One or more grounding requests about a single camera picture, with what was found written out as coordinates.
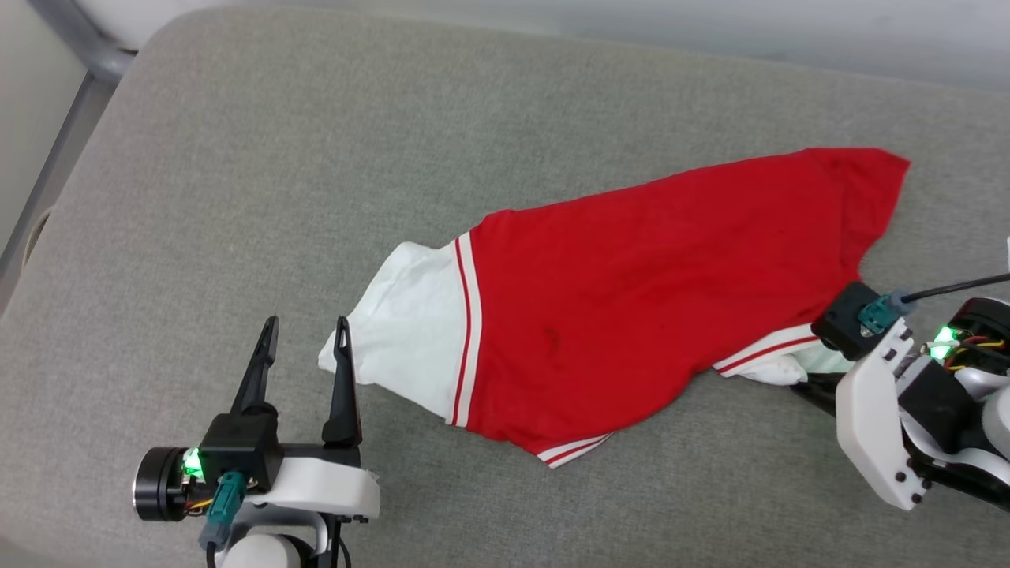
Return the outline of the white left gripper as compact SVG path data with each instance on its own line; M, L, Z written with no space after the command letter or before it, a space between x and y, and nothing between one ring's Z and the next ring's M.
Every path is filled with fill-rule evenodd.
M266 390L279 332L277 316L264 321L230 407L232 416L277 414ZM345 316L336 324L332 355L331 413L322 439L325 446L360 446L354 343ZM204 520L198 543L205 553L346 553L340 529L376 520L381 490L371 472L343 458L325 459L321 451L290 448L270 492L257 492L250 480L245 492L231 486L224 499L217 499L199 448L154 448L137 468L133 509L141 520Z

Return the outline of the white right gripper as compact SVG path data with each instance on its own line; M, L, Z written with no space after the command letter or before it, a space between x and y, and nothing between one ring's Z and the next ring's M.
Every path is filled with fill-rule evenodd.
M838 445L880 499L912 510L944 485L1008 510L1008 302L967 299L931 342L891 307L861 315L873 348L793 393L836 417Z

